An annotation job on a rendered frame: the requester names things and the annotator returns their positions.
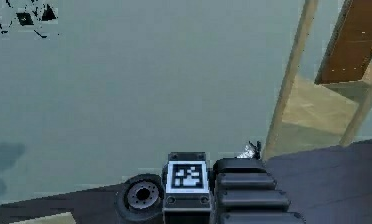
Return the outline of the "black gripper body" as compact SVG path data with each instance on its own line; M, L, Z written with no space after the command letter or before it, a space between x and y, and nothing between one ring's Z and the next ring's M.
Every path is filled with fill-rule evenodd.
M116 224L164 224L164 189L156 174L139 174L126 180L115 195Z

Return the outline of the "brown wooden room door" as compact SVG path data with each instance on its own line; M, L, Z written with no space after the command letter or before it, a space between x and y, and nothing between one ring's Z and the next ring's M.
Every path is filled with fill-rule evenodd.
M372 0L345 0L320 63L316 84L361 80L372 60Z

